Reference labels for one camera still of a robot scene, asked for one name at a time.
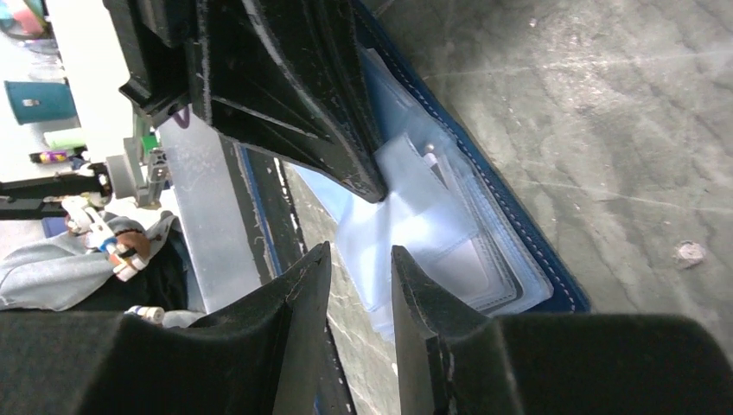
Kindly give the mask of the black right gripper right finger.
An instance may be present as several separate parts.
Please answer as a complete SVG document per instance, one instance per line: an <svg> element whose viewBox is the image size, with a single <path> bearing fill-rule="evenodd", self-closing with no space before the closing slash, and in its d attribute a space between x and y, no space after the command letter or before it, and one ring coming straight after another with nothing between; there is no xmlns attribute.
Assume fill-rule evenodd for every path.
<svg viewBox="0 0 733 415"><path fill-rule="evenodd" d="M392 249L404 414L729 414L732 369L670 315L486 317Z"/></svg>

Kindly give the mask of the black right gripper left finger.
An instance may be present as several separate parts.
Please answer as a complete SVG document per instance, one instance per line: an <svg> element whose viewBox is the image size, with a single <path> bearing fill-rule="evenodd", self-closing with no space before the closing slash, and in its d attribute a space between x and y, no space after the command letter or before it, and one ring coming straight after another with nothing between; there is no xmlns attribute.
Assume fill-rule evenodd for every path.
<svg viewBox="0 0 733 415"><path fill-rule="evenodd" d="M186 328L123 312L4 312L4 414L310 414L328 243Z"/></svg>

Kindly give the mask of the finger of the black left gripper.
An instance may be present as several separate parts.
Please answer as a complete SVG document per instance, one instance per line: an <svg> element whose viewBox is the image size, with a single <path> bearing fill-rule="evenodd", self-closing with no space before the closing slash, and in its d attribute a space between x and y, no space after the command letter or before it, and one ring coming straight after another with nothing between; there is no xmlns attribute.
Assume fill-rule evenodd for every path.
<svg viewBox="0 0 733 415"><path fill-rule="evenodd" d="M189 109L221 136L369 202L386 181L350 1L108 1L121 93L160 126Z"/></svg>

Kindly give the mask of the blue leather card holder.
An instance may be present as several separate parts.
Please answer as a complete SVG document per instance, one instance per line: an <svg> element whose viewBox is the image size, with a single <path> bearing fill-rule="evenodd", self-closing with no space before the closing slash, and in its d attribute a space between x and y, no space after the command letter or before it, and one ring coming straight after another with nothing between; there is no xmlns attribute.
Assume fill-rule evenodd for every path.
<svg viewBox="0 0 733 415"><path fill-rule="evenodd" d="M320 173L297 174L335 221L336 248L373 330L394 338L394 246L485 316L589 311L576 279L475 140L361 3L354 20L388 196L369 203Z"/></svg>

